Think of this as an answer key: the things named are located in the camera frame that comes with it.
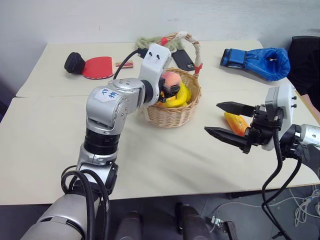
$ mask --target boxing glove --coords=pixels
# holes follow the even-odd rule
[[[261,48],[251,51],[225,49],[220,65],[251,71],[268,81],[285,78],[290,72],[288,53],[284,48]]]

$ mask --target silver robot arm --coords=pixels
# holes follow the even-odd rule
[[[86,103],[86,134],[76,170],[91,170],[111,194],[118,166],[118,141],[128,114],[143,104],[150,106],[159,99],[159,80],[171,61],[169,49],[151,44],[142,62],[138,78],[116,79],[107,86],[96,87]],[[97,182],[84,174],[91,184]],[[94,212],[100,196],[93,192]],[[22,240],[80,240],[87,234],[86,197],[70,192],[55,201],[38,219]]]

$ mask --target white table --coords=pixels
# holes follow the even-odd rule
[[[184,41],[183,45],[192,60],[195,49]],[[201,41],[203,69],[199,74],[202,91],[254,90],[266,89],[287,82],[286,78],[268,82],[241,71],[220,66],[226,48],[241,50],[259,49],[259,41]],[[122,62],[134,50],[134,43],[85,43],[85,44],[48,44],[32,73],[17,93],[17,97],[38,96],[88,96],[96,86],[105,85],[111,78],[101,80],[86,79],[82,75],[72,75],[64,69],[65,61],[71,52],[78,52],[84,60],[99,56],[111,56],[114,62]],[[132,57],[134,67],[122,69],[118,78],[138,77],[142,58]],[[171,67],[177,67],[174,60]]]
[[[119,141],[118,179],[110,198],[261,189],[276,167],[275,152],[252,146],[246,155],[210,136],[204,126],[227,127],[224,112],[216,103],[256,105],[264,102],[267,91],[204,91],[195,116],[179,128],[156,127],[138,112],[129,115]],[[0,124],[0,205],[48,204],[63,194],[60,174],[77,163],[84,141],[86,100],[86,96],[12,100]],[[316,125],[299,99],[297,104],[294,123]],[[296,162],[286,159],[269,187],[279,188]],[[303,165],[291,186],[315,183],[319,183],[316,174]]]

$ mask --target white wall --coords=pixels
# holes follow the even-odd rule
[[[46,43],[134,42],[185,30],[200,40],[287,47],[292,36],[320,36],[319,16],[320,0],[0,0],[0,81],[16,93]]]

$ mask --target floor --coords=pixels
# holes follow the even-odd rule
[[[312,187],[292,188],[292,192],[296,197],[307,197],[311,194]],[[288,197],[290,193],[285,190],[274,203]],[[115,234],[121,218],[129,211],[136,210],[143,216],[143,240],[182,240],[183,237],[176,232],[175,203],[190,204],[208,221],[217,206],[232,201],[260,205],[262,198],[260,194],[236,199],[230,199],[229,194],[202,194],[113,200],[111,236]],[[317,200],[314,200],[308,208],[311,214],[316,214],[314,210],[316,203]],[[20,239],[48,207],[48,205],[0,206],[0,239]],[[306,223],[294,226],[296,207],[294,200],[290,199],[272,208],[292,240],[320,240],[320,219],[308,217]],[[270,240],[278,232],[258,207],[228,204],[219,210],[217,216],[222,220],[234,222],[239,240]],[[214,240],[229,239],[227,234],[218,228],[213,231],[212,236]]]

